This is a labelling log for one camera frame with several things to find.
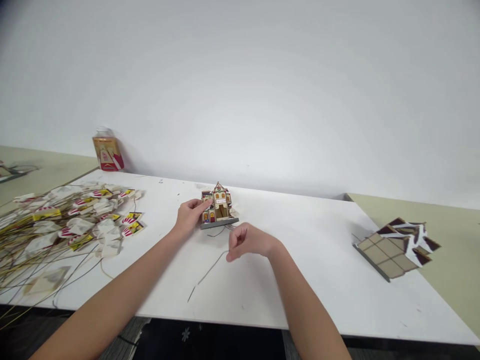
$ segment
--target cardboard piece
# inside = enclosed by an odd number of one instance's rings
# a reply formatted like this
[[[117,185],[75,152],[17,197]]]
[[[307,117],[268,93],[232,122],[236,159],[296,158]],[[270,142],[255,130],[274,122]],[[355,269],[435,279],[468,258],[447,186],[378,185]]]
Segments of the cardboard piece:
[[[428,237],[425,223],[409,223],[399,217],[354,247],[390,281],[430,262],[428,255],[440,245]]]

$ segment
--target house roof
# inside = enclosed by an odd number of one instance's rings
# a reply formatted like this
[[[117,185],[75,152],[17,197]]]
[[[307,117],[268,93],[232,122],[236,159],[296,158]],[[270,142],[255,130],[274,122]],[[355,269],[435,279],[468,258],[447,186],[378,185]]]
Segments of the house roof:
[[[213,191],[212,191],[213,193],[216,193],[216,192],[217,192],[217,191],[216,191],[216,188],[217,188],[217,187],[221,187],[224,192],[227,192],[227,190],[222,186],[222,184],[220,184],[220,181],[217,181],[215,187],[213,188]]]

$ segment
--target right hand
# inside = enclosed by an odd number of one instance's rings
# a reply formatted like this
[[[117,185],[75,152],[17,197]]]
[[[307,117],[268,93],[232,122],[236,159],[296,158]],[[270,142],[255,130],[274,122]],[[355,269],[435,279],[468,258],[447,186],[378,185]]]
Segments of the right hand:
[[[231,263],[246,253],[260,254],[268,258],[278,243],[280,241],[277,238],[244,222],[230,232],[226,261]]]

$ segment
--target hand soap bottle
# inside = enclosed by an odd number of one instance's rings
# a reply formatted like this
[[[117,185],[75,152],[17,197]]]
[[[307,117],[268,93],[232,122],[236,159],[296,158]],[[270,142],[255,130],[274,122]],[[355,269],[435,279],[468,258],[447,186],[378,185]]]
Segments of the hand soap bottle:
[[[124,160],[120,154],[119,143],[112,131],[105,126],[97,126],[93,137],[96,157],[103,171],[119,171],[124,168]]]

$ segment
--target paper house model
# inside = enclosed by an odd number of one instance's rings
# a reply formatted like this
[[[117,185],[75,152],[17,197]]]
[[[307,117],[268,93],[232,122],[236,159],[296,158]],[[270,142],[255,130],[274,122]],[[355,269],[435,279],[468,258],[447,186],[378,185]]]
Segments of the paper house model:
[[[432,261],[429,254],[440,245],[427,236],[425,223],[397,218],[354,247],[390,281]]]
[[[239,221],[238,217],[230,215],[232,198],[229,190],[220,185],[219,182],[216,183],[212,191],[201,192],[202,202],[209,199],[213,200],[213,204],[203,212],[200,229],[214,228]]]

